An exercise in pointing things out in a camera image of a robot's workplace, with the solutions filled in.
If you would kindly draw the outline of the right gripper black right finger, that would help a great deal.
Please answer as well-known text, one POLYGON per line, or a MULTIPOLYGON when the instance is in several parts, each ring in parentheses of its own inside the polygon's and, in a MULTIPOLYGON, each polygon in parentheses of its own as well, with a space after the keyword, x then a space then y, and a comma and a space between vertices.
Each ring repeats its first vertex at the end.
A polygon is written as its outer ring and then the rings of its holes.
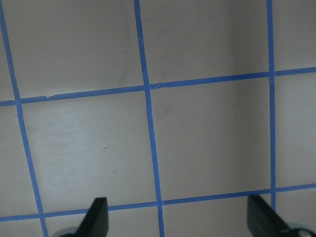
POLYGON ((287 237, 291 232, 260 195, 247 198, 247 227, 253 237, 287 237))

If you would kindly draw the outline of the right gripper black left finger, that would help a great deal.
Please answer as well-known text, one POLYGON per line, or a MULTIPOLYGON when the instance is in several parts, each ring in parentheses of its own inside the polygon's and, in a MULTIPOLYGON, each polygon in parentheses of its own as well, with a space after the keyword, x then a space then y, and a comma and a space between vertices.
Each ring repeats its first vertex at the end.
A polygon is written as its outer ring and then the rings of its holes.
POLYGON ((79 225, 76 237, 106 237, 109 229, 106 197, 95 198, 79 225))

